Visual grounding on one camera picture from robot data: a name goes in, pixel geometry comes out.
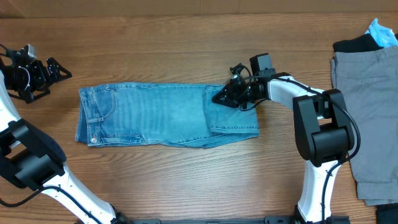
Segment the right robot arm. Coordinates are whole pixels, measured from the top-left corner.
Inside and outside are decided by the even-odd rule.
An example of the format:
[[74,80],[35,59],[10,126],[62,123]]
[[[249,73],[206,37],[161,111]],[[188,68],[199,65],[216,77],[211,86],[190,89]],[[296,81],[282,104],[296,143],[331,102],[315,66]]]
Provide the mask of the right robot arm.
[[293,111],[295,143],[305,160],[303,190],[294,214],[266,216],[263,223],[350,224],[347,216],[331,214],[331,196],[338,169],[357,153],[361,144],[358,125],[346,109],[342,92],[320,90],[295,80],[286,72],[276,72],[268,53],[250,58],[248,77],[245,66],[230,69],[232,79],[212,102],[248,111],[263,101],[280,103]]

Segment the light blue denim jeans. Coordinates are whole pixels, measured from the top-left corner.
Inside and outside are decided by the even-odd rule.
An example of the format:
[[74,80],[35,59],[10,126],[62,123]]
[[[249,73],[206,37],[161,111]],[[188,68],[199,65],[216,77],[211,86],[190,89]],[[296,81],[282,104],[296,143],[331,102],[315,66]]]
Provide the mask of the light blue denim jeans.
[[75,139],[89,147],[211,148],[256,138],[256,111],[212,102],[214,84],[112,83],[82,88]]

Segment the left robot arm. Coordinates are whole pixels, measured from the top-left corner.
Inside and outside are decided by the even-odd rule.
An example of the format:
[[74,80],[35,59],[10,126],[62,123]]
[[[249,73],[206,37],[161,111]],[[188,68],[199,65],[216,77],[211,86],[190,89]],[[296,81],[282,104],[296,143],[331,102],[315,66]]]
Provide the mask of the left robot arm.
[[61,203],[82,223],[130,223],[122,212],[92,193],[71,172],[62,148],[49,135],[21,118],[12,99],[32,103],[48,94],[49,87],[72,77],[54,58],[43,65],[35,48],[28,44],[20,50],[5,49],[1,57],[1,177],[17,188],[33,194],[17,203],[18,207],[38,194]]

